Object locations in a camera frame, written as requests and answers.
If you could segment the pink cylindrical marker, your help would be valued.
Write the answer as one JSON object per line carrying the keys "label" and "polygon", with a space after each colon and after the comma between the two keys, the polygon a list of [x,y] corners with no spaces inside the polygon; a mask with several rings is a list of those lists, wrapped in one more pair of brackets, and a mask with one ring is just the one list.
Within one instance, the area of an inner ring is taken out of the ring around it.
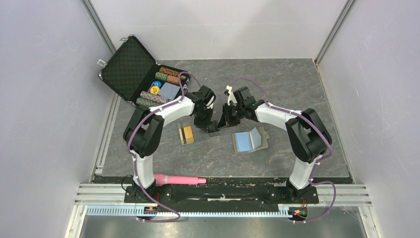
{"label": "pink cylindrical marker", "polygon": [[170,176],[164,174],[156,174],[155,180],[157,185],[178,184],[178,185],[199,185],[206,184],[206,178],[190,177],[190,176]]}

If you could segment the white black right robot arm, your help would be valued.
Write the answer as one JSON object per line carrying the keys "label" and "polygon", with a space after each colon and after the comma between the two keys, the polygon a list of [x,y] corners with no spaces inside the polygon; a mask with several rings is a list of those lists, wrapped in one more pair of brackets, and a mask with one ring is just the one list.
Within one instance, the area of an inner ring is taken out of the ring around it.
{"label": "white black right robot arm", "polygon": [[314,166],[327,151],[332,150],[331,136],[317,112],[311,108],[294,111],[265,100],[256,101],[248,87],[233,90],[227,86],[224,93],[228,99],[223,104],[219,127],[236,126],[241,119],[249,119],[287,132],[296,161],[286,183],[286,196],[292,202],[301,201],[312,181]]}

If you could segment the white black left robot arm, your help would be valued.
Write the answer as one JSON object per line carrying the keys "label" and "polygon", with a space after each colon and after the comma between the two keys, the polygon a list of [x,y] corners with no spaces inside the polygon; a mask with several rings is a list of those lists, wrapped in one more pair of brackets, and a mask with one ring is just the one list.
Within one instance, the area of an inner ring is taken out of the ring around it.
{"label": "white black left robot arm", "polygon": [[137,196],[150,202],[156,195],[153,173],[153,154],[157,150],[163,128],[186,116],[194,117],[194,126],[205,133],[217,132],[217,122],[212,120],[215,93],[206,86],[197,92],[187,93],[157,107],[138,106],[124,133],[128,153],[132,156],[134,183]]}

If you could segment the beige card holder wallet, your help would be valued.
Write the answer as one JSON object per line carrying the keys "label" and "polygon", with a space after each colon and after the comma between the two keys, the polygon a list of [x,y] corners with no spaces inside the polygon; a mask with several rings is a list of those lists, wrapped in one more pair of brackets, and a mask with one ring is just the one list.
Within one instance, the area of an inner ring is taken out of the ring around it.
{"label": "beige card holder wallet", "polygon": [[267,149],[269,134],[263,127],[254,127],[250,131],[232,134],[235,153],[251,153]]}

